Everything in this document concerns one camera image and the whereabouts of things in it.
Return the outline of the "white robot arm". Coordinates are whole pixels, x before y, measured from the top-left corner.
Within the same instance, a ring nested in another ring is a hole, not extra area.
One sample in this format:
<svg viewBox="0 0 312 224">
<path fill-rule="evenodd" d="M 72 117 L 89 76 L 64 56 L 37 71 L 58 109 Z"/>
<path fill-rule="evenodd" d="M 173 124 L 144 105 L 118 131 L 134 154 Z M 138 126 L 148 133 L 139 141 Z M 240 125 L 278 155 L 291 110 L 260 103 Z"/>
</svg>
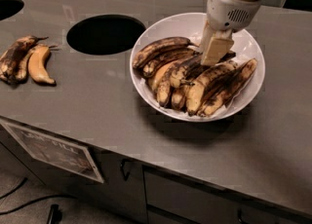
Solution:
<svg viewBox="0 0 312 224">
<path fill-rule="evenodd" d="M 262 0 L 208 0 L 202 34 L 201 64 L 212 66 L 233 47 L 232 34 L 246 28 L 260 8 Z"/>
</svg>

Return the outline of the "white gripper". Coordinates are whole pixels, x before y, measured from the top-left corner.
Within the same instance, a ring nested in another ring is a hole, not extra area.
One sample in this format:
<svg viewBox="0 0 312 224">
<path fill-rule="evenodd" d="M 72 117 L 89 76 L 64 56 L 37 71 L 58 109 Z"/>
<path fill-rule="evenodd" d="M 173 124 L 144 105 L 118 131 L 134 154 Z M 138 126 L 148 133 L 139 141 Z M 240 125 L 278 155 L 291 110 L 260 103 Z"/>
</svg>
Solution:
<svg viewBox="0 0 312 224">
<path fill-rule="evenodd" d="M 234 45 L 232 31 L 240 31 L 250 24 L 260 2 L 261 0 L 208 0 L 208 21 L 205 22 L 199 46 L 202 65 L 213 66 L 230 51 Z"/>
</svg>

